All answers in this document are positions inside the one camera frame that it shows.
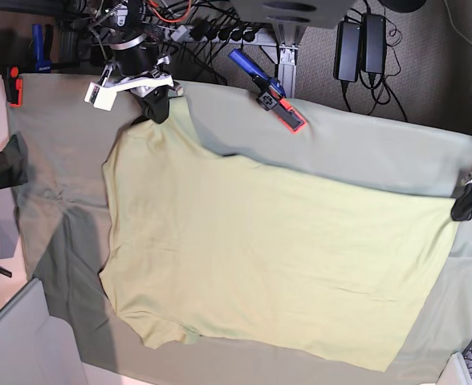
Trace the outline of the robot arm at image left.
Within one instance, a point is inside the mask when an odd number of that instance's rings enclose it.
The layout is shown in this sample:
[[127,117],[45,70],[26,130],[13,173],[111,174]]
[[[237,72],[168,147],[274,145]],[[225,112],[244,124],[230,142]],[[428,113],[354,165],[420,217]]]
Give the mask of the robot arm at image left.
[[[100,79],[89,83],[84,101],[111,111],[116,97],[127,92],[140,106],[141,121],[162,124],[169,118],[169,94],[181,96],[183,90],[164,69],[171,56],[159,51],[165,30],[150,22],[152,11],[146,1],[109,1],[100,6],[88,30],[100,43],[105,66]],[[99,28],[110,34],[107,46]]]

